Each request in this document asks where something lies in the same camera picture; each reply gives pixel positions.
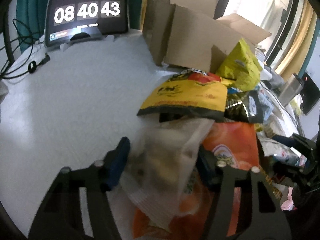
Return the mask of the brown cardboard box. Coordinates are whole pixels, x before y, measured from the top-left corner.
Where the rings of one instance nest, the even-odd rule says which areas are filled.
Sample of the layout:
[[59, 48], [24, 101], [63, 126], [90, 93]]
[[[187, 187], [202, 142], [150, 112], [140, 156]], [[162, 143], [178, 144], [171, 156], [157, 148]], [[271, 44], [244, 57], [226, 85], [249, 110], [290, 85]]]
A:
[[216, 0], [146, 0], [143, 36], [156, 65], [219, 68], [244, 38], [251, 52], [271, 33], [238, 14], [214, 19]]

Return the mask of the yellow teal right curtain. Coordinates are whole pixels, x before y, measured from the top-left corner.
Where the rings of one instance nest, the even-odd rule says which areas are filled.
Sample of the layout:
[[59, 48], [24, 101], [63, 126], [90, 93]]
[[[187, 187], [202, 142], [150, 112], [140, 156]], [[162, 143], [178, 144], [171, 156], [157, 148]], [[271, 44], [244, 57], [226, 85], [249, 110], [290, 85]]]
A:
[[283, 61], [281, 61], [280, 65], [276, 68], [276, 73], [285, 81], [287, 81], [291, 75], [298, 74], [302, 69], [311, 47], [313, 35], [316, 30], [317, 18], [317, 14], [309, 1], [305, 0], [295, 39]]

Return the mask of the orange chip bag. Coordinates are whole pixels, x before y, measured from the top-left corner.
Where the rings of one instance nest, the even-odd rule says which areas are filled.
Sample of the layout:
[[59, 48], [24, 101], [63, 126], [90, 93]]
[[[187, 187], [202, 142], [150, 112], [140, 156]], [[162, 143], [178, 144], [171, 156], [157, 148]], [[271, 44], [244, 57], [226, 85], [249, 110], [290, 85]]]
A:
[[[204, 148], [232, 168], [248, 171], [259, 164], [256, 128], [245, 122], [214, 123], [203, 141]], [[193, 170], [181, 197], [182, 213], [171, 220], [168, 230], [158, 227], [143, 211], [136, 209], [132, 237], [200, 239], [213, 196], [201, 182], [198, 171]]]

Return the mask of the steel thermos cup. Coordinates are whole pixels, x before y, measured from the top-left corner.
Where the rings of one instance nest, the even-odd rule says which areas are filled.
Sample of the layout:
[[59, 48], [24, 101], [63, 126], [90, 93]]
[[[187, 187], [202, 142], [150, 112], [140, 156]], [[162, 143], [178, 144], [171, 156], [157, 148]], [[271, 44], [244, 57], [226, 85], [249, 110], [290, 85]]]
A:
[[286, 107], [302, 91], [303, 87], [304, 81], [297, 74], [292, 74], [280, 88], [278, 100], [281, 105]]

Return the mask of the yellow black snack bag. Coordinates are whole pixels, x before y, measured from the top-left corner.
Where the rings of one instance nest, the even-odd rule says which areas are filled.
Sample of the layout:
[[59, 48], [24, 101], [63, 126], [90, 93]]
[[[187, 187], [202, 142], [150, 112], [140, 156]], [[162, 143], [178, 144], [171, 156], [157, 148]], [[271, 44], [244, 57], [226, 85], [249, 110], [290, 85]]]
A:
[[212, 73], [184, 70], [154, 89], [140, 106], [137, 115], [165, 113], [222, 120], [227, 87], [232, 83]]

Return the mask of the black gold snack pouch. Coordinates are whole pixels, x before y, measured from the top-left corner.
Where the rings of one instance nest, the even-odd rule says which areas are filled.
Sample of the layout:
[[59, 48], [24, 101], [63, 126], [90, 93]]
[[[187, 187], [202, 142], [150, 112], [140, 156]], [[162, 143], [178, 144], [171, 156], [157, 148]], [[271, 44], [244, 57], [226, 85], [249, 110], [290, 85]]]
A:
[[228, 94], [224, 117], [238, 122], [261, 124], [264, 117], [257, 91]]

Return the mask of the yellow-green chip bag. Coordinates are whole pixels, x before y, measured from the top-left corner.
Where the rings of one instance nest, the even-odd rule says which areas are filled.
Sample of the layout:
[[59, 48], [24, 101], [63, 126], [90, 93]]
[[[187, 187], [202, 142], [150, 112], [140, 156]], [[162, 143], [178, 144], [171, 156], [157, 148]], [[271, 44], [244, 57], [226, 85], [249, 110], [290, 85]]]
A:
[[233, 83], [229, 87], [245, 92], [256, 87], [262, 71], [263, 68], [258, 59], [242, 38], [223, 60], [215, 74], [224, 79], [232, 80]]

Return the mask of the tablet showing clock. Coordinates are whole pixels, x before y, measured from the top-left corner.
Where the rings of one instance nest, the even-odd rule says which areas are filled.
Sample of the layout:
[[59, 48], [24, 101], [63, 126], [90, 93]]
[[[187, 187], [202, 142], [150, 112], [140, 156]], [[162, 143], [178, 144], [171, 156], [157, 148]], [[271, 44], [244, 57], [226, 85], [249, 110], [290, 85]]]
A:
[[47, 47], [128, 30], [127, 0], [48, 0], [44, 28]]

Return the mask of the clear white bread packet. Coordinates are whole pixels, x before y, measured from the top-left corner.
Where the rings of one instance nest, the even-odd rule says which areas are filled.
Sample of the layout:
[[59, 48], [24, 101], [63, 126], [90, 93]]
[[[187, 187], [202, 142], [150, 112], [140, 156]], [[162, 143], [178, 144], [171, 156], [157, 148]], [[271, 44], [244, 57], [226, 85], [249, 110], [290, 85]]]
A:
[[182, 193], [214, 121], [180, 119], [143, 128], [133, 141], [120, 184], [152, 222], [167, 230], [181, 213]]

